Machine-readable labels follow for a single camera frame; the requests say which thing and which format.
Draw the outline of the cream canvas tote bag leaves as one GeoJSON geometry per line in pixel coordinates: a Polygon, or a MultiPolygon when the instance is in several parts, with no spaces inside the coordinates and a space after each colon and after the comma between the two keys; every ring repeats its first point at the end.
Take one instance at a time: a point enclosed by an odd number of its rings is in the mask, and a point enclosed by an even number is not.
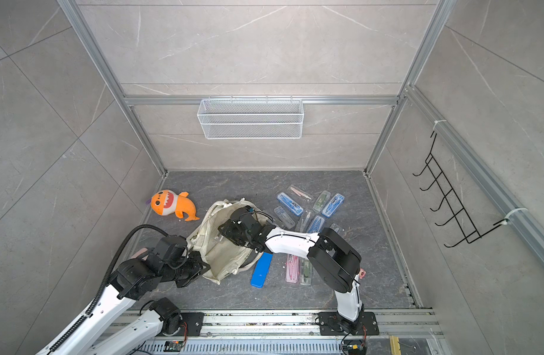
{"type": "Polygon", "coordinates": [[[235,210],[246,206],[259,211],[254,204],[245,199],[215,202],[206,212],[202,223],[187,238],[192,251],[199,252],[202,261],[210,266],[210,270],[202,276],[217,285],[229,275],[248,271],[263,255],[262,252],[256,253],[254,259],[248,263],[254,250],[236,246],[218,231],[218,227],[225,223],[235,210]]]}

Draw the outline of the clear plastic ruler case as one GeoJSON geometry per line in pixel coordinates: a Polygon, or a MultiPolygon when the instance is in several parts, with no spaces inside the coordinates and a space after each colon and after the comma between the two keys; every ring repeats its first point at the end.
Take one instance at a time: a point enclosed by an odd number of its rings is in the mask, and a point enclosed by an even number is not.
{"type": "Polygon", "coordinates": [[[281,221],[282,226],[287,230],[292,230],[296,226],[296,222],[292,219],[292,217],[284,210],[283,207],[277,206],[274,210],[274,213],[278,217],[278,219],[281,221]]]}

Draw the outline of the blue clear pencil case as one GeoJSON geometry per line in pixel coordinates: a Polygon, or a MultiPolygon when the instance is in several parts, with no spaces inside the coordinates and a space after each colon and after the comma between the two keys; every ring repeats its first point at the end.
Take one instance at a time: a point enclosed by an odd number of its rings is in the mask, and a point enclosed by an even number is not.
{"type": "Polygon", "coordinates": [[[277,195],[277,200],[286,206],[292,214],[295,216],[301,216],[304,213],[304,209],[300,206],[294,199],[284,192],[281,192],[277,195]]]}

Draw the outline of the pink clear stationery case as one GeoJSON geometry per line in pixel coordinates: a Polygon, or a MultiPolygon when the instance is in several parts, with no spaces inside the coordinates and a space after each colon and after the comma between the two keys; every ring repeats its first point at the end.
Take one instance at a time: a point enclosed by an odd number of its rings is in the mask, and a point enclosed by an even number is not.
{"type": "Polygon", "coordinates": [[[285,265],[285,280],[288,283],[298,283],[300,275],[299,258],[295,255],[288,254],[285,265]]]}

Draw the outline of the clear grey compass case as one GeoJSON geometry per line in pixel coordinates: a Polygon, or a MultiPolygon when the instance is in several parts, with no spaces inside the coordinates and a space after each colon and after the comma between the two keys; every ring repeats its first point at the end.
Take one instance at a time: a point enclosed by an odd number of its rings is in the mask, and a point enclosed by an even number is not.
{"type": "Polygon", "coordinates": [[[306,232],[312,219],[313,219],[313,211],[308,209],[304,210],[296,225],[296,231],[301,233],[306,232]]]}

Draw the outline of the clear case pink compass set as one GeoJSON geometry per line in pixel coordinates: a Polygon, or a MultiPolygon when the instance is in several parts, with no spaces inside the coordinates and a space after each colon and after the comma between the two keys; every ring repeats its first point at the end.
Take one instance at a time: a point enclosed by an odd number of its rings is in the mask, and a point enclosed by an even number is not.
{"type": "Polygon", "coordinates": [[[302,199],[303,201],[312,201],[313,195],[305,192],[303,189],[298,188],[298,186],[290,185],[289,190],[297,196],[299,199],[302,199]]]}

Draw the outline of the small blue clear case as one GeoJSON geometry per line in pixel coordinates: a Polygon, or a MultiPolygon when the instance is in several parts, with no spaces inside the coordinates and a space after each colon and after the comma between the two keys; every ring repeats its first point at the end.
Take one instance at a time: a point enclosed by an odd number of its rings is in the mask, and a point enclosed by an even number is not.
{"type": "Polygon", "coordinates": [[[314,219],[310,223],[310,226],[307,229],[307,233],[308,234],[319,233],[323,229],[324,224],[325,224],[325,218],[322,217],[321,215],[316,215],[316,217],[314,217],[314,219]]]}

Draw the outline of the clear green compass case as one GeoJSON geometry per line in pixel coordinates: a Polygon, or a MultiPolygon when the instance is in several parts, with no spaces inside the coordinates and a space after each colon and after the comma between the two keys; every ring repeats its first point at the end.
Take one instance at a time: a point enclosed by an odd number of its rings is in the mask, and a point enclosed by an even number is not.
{"type": "Polygon", "coordinates": [[[313,266],[307,259],[299,259],[299,283],[301,285],[311,285],[313,279],[313,266]]]}

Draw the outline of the clear green stationery case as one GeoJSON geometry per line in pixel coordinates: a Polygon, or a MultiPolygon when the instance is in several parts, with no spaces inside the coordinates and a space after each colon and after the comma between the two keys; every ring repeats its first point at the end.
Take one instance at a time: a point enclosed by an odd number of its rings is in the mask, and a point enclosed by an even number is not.
{"type": "Polygon", "coordinates": [[[323,208],[326,206],[326,204],[329,202],[331,198],[331,193],[327,190],[324,190],[320,193],[318,198],[316,199],[315,203],[313,204],[313,210],[316,213],[320,213],[323,208]]]}

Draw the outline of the blue clear compass case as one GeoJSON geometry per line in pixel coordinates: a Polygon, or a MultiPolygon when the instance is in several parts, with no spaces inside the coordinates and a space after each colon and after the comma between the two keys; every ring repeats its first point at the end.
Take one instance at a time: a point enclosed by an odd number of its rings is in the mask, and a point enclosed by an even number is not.
{"type": "Polygon", "coordinates": [[[345,200],[344,195],[335,194],[322,210],[323,216],[331,218],[345,200]]]}

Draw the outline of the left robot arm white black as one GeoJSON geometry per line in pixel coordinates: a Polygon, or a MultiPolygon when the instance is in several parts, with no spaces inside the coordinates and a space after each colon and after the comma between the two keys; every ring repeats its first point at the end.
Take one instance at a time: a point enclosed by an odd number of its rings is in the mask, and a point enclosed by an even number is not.
{"type": "Polygon", "coordinates": [[[128,354],[158,334],[173,336],[184,331],[186,322],[180,309],[163,297],[148,303],[147,310],[131,325],[98,340],[120,315],[159,284],[174,282],[184,288],[210,268],[199,252],[188,248],[186,238],[151,224],[133,228],[113,256],[87,308],[43,347],[41,354],[128,354]],[[126,245],[142,229],[161,234],[157,246],[120,262],[126,245]]]}

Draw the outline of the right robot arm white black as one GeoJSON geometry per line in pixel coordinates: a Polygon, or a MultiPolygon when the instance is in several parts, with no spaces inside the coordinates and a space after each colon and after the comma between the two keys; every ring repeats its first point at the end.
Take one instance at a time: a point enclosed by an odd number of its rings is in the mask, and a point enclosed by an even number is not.
{"type": "Polygon", "coordinates": [[[237,246],[309,260],[335,292],[338,316],[356,324],[364,310],[359,296],[360,254],[331,228],[314,233],[293,232],[261,222],[256,215],[257,211],[251,207],[237,209],[218,230],[237,246]]]}

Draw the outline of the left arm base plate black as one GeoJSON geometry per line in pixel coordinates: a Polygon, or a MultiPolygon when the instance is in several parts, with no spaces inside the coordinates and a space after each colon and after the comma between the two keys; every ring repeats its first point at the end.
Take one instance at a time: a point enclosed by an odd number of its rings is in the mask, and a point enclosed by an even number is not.
{"type": "Polygon", "coordinates": [[[203,327],[205,314],[203,312],[182,312],[180,327],[174,337],[199,337],[203,327]]]}

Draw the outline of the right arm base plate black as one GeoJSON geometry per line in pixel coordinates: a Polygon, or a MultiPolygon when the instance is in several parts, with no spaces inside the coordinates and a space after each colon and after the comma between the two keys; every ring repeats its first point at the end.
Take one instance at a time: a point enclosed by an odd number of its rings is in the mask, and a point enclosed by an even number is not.
{"type": "Polygon", "coordinates": [[[349,321],[338,312],[320,312],[315,320],[322,336],[378,336],[378,321],[372,312],[360,312],[355,321],[349,321]]]}

